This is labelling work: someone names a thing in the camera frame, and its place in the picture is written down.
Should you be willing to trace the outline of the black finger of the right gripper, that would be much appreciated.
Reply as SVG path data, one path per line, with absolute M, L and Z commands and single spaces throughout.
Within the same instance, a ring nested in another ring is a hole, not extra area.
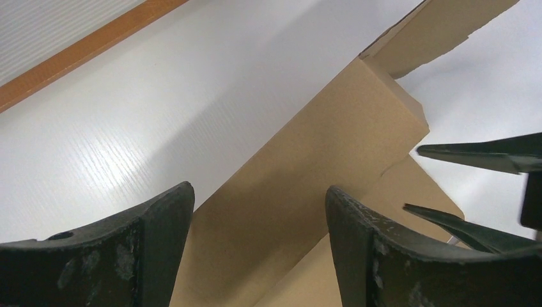
M 470 223 L 447 212 L 408 203 L 404 204 L 403 209 L 436 224 L 477 251 L 495 254 L 526 250 L 541 251 L 539 241 Z
M 439 161 L 504 173 L 541 171 L 541 133 L 480 143 L 421 145 L 416 152 Z

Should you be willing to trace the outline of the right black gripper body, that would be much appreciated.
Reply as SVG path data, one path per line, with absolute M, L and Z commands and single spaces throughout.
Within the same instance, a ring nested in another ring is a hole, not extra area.
M 541 231 L 541 172 L 528 174 L 520 224 Z

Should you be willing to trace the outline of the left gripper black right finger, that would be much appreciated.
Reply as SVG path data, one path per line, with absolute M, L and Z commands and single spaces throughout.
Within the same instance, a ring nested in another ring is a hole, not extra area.
M 540 306 L 541 251 L 487 253 L 415 232 L 329 187 L 343 306 Z

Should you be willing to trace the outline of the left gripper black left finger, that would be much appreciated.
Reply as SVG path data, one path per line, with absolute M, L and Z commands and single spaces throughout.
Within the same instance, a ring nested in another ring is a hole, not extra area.
M 86 226 L 1 244 L 1 305 L 168 306 L 194 202 L 182 182 Z

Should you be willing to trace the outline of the brown cardboard box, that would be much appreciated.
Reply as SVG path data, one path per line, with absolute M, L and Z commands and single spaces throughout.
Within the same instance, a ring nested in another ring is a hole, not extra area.
M 423 1 L 382 33 L 196 210 L 171 306 L 340 306 L 325 217 L 331 185 L 447 240 L 402 209 L 419 201 L 461 215 L 410 156 L 429 127 L 398 79 L 513 5 Z

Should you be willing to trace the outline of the wooden three-tier shelf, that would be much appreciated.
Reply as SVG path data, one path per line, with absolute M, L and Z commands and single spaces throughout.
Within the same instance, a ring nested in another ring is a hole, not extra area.
M 26 70 L 23 74 L 1 86 L 1 112 L 79 68 L 185 3 L 183 0 L 143 1 L 55 55 Z

